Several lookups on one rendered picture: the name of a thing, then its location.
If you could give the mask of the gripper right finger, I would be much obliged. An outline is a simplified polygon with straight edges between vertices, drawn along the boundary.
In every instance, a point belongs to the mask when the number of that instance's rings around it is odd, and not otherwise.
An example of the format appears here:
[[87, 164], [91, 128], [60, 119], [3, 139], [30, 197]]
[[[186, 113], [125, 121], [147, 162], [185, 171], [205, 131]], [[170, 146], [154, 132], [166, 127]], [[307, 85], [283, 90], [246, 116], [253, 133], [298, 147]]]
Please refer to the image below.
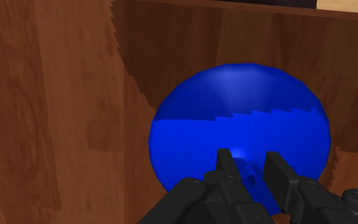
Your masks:
[[279, 153], [266, 153], [263, 179], [290, 224], [358, 224], [358, 189], [342, 196], [318, 181], [299, 176]]

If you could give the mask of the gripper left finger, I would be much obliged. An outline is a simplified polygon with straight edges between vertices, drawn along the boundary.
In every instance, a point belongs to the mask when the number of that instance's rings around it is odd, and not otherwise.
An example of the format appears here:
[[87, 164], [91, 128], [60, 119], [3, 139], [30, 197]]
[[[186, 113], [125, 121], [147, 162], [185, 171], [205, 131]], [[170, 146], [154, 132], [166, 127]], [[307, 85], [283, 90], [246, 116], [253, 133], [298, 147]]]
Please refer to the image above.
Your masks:
[[253, 201], [228, 149], [217, 151], [216, 168], [204, 180], [180, 180], [138, 224], [274, 224]]

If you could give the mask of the blue round plate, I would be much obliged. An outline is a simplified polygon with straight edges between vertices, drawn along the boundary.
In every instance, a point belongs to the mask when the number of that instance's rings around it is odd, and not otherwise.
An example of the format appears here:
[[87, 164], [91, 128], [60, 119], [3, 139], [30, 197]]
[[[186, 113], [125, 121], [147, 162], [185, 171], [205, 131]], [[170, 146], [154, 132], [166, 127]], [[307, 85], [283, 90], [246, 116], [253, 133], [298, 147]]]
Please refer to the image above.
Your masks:
[[291, 75], [258, 64], [223, 64], [185, 80], [151, 123], [149, 156], [166, 190], [202, 179], [228, 148], [251, 197], [269, 214], [279, 207], [263, 181], [265, 155], [276, 151], [301, 176], [318, 179], [331, 148], [320, 100]]

